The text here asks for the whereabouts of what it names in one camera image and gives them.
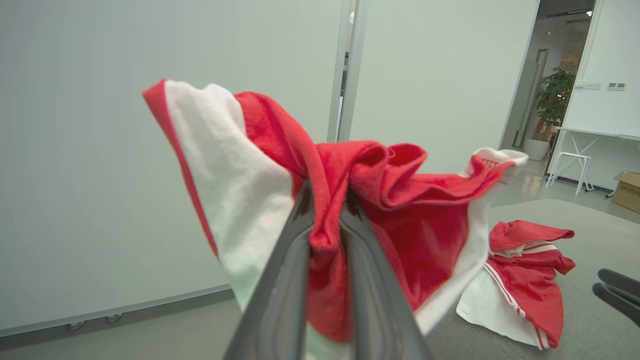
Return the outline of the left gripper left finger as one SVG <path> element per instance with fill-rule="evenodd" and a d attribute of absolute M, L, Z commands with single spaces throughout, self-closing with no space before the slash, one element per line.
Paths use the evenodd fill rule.
<path fill-rule="evenodd" d="M 311 183 L 293 208 L 224 354 L 226 360 L 301 360 L 306 337 L 309 237 L 315 219 Z"/>

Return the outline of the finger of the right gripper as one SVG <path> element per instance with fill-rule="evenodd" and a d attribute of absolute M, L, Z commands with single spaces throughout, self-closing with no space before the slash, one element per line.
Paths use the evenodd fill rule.
<path fill-rule="evenodd" d="M 598 278 L 602 283 L 614 289 L 626 292 L 634 297 L 640 296 L 640 282 L 638 280 L 606 268 L 598 271 Z"/>
<path fill-rule="evenodd" d="M 626 316 L 636 326 L 640 326 L 640 299 L 638 296 L 603 282 L 594 284 L 592 291 L 604 303 Z"/>

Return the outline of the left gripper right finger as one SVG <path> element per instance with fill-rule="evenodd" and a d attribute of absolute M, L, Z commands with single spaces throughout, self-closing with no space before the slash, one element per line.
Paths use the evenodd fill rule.
<path fill-rule="evenodd" d="M 343 203 L 340 230 L 347 255 L 352 359 L 429 360 L 425 337 L 353 190 Z"/>

